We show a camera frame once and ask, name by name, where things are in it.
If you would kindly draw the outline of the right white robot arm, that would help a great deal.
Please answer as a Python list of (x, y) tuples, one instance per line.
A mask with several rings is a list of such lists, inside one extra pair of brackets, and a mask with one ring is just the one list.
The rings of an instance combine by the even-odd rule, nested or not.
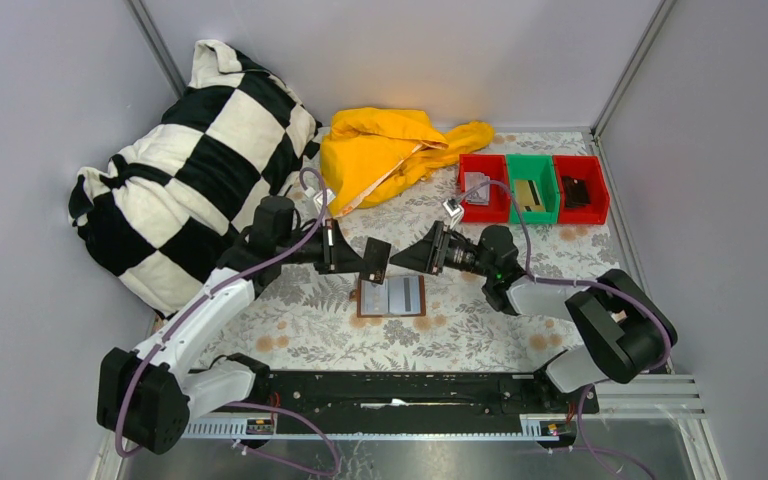
[(479, 275), (495, 311), (572, 322), (582, 345), (556, 355), (537, 371), (559, 393), (606, 380), (627, 384), (664, 365), (677, 341), (671, 322), (625, 271), (611, 269), (595, 279), (536, 276), (520, 263), (512, 232), (503, 225), (484, 228), (472, 242), (437, 221), (390, 262), (430, 275), (446, 268)]

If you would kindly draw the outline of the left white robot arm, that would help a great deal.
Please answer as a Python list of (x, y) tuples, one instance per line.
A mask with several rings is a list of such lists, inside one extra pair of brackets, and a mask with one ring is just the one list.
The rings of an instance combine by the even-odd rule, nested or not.
[(292, 200), (268, 196), (252, 225), (226, 250), (203, 287), (158, 332), (130, 351), (111, 349), (100, 366), (97, 423), (155, 454), (170, 450), (190, 421), (265, 393), (268, 367), (234, 354), (193, 371), (209, 341), (276, 280), (285, 264), (319, 274), (359, 273), (365, 262), (337, 221), (296, 225)]

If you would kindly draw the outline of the gold card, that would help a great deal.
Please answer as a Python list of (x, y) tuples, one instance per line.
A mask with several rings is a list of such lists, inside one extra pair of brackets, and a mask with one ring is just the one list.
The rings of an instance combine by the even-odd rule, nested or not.
[(523, 212), (545, 212), (540, 184), (532, 179), (515, 179), (516, 201)]

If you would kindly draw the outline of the brown leather card holder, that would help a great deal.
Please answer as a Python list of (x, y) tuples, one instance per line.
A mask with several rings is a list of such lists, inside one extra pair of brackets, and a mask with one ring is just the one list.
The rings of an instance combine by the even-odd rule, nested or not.
[(388, 277), (382, 284), (367, 280), (358, 283), (357, 316), (360, 318), (425, 315), (425, 278), (422, 275)]

